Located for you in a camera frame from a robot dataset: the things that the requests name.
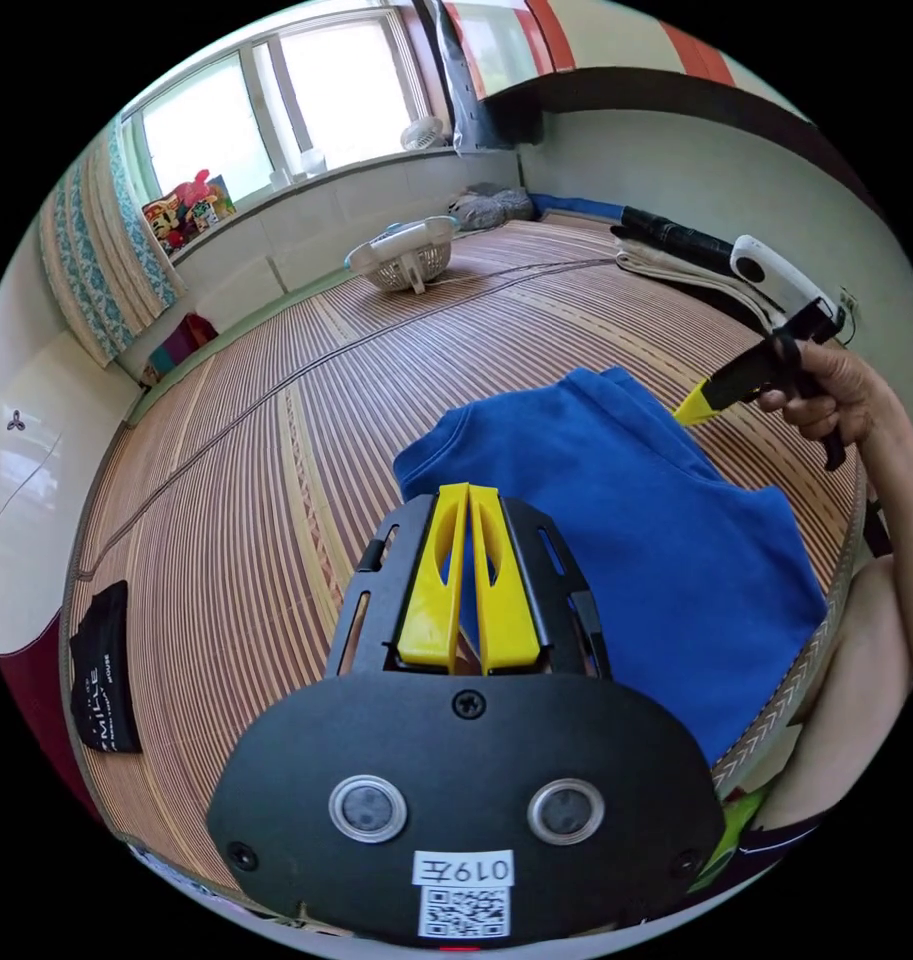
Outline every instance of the white device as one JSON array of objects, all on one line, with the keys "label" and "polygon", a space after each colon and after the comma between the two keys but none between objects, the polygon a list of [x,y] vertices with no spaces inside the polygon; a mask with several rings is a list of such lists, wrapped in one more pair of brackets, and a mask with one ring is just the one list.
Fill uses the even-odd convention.
[{"label": "white device", "polygon": [[404,150],[429,150],[431,147],[441,147],[445,142],[443,121],[439,117],[420,117],[399,138],[399,145]]},{"label": "white device", "polygon": [[346,267],[368,277],[381,290],[412,287],[424,293],[426,282],[449,264],[452,240],[459,228],[455,217],[427,217],[395,223],[346,257]]},{"label": "white device", "polygon": [[788,260],[765,243],[743,234],[733,244],[729,266],[737,277],[755,287],[786,317],[795,316],[804,307],[822,300],[828,317],[836,320],[836,304]]}]

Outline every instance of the white label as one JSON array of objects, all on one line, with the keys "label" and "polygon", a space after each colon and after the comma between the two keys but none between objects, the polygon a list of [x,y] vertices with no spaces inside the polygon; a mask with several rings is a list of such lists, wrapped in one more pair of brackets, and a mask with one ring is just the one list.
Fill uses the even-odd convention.
[{"label": "white label", "polygon": [[419,936],[483,940],[509,936],[509,887],[423,886]]},{"label": "white label", "polygon": [[481,890],[511,887],[514,883],[512,850],[485,853],[417,850],[413,854],[413,884],[417,887]]}]

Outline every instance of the windowsill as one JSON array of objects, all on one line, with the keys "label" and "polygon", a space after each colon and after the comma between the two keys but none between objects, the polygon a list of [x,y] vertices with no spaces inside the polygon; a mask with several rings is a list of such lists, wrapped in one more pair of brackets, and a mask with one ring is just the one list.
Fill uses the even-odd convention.
[{"label": "windowsill", "polygon": [[[473,152],[502,153],[505,151],[477,150]],[[245,209],[234,213],[232,216],[220,221],[220,223],[218,223],[216,226],[210,227],[205,233],[201,233],[198,237],[190,240],[185,247],[174,253],[170,260],[174,266],[182,263],[183,260],[192,256],[193,253],[199,250],[200,247],[204,247],[210,240],[213,239],[213,237],[218,236],[223,230],[228,229],[233,224],[246,220],[248,217],[251,217],[260,211],[271,207],[274,203],[279,203],[281,200],[288,200],[290,197],[294,197],[296,194],[303,193],[306,190],[312,190],[319,184],[332,183],[334,180],[339,180],[342,177],[359,173],[361,170],[376,170],[379,167],[386,167],[394,163],[401,163],[404,160],[413,160],[417,157],[445,157],[455,154],[456,150],[453,147],[432,147],[429,150],[418,151],[401,150],[399,153],[390,153],[382,157],[375,157],[372,160],[361,160],[358,163],[349,163],[346,166],[337,168],[336,170],[328,170],[326,173],[317,174],[314,177],[310,177],[308,180],[301,180],[299,183],[291,184],[290,186],[284,187],[282,190],[277,190],[268,196],[260,197],[252,204],[252,206],[247,206]]]}]

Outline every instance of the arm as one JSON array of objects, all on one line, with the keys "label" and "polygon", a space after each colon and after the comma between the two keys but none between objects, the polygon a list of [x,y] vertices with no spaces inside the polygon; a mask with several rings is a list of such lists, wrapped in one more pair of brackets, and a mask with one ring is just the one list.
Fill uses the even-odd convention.
[{"label": "arm", "polygon": [[900,616],[913,656],[913,426],[888,386],[876,410],[873,429],[858,449],[889,528]]},{"label": "arm", "polygon": [[856,444],[889,527],[900,618],[913,657],[913,426],[896,394],[864,360],[810,342],[799,348],[802,368],[827,395],[802,400],[773,391],[760,397],[760,407],[782,410],[808,440],[838,425],[843,442]]}]

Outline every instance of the qr code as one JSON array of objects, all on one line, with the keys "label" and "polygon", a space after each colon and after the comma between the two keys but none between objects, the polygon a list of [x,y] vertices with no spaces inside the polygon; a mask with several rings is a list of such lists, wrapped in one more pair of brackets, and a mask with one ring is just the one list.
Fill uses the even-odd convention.
[{"label": "qr code", "polygon": [[509,936],[509,887],[423,887],[419,935],[446,940]]}]

